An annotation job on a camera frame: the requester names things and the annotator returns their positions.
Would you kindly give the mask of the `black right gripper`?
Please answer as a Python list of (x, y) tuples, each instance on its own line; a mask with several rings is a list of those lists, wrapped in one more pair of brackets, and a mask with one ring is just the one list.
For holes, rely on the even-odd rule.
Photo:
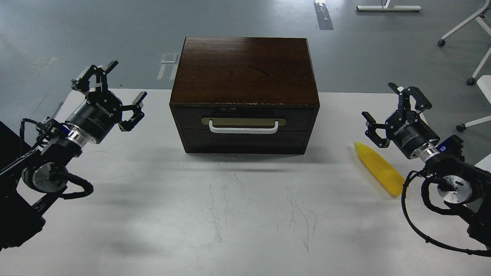
[[(421, 119), (419, 113), (433, 107), (428, 98), (415, 86), (404, 88), (389, 82), (388, 87), (398, 95), (397, 109), (386, 119), (386, 124), (379, 124), (370, 115), (363, 111), (361, 115), (366, 119), (367, 130), (365, 134), (379, 148), (387, 148), (390, 141), (398, 147), (407, 159), (415, 159), (415, 151), (424, 144), (436, 145), (440, 137)], [(414, 108), (410, 98), (415, 100)], [(386, 130), (386, 138), (377, 134), (376, 130)]]

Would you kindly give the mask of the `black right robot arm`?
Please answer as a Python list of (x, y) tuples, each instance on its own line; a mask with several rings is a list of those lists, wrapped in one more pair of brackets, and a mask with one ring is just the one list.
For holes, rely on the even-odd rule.
[(424, 162), (420, 171), (411, 171), (402, 187), (403, 214), (413, 231), (426, 243), (446, 250), (490, 257), (490, 250), (471, 250), (449, 246), (420, 231), (410, 220), (405, 198), (410, 182), (423, 177), (421, 197), (424, 205), (440, 215), (457, 215), (468, 224), (470, 238), (490, 247), (490, 172), (467, 164), (462, 155), (463, 140), (452, 135), (443, 142), (421, 119), (421, 114), (432, 107), (417, 87), (404, 88), (388, 83), (398, 95), (397, 109), (379, 124), (368, 112), (365, 134), (379, 148), (393, 142), (407, 159)]

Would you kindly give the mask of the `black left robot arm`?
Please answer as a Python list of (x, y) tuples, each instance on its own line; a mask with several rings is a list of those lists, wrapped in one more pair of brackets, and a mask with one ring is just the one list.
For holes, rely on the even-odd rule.
[(18, 135), (1, 124), (1, 249), (21, 246), (39, 233), (44, 213), (58, 199), (92, 194), (93, 185), (69, 173), (67, 164), (87, 143), (101, 143), (115, 125), (131, 131), (145, 116), (146, 92), (123, 105), (109, 90), (107, 75), (117, 64), (91, 65), (72, 80), (71, 88), (85, 98), (64, 122), (24, 118)]

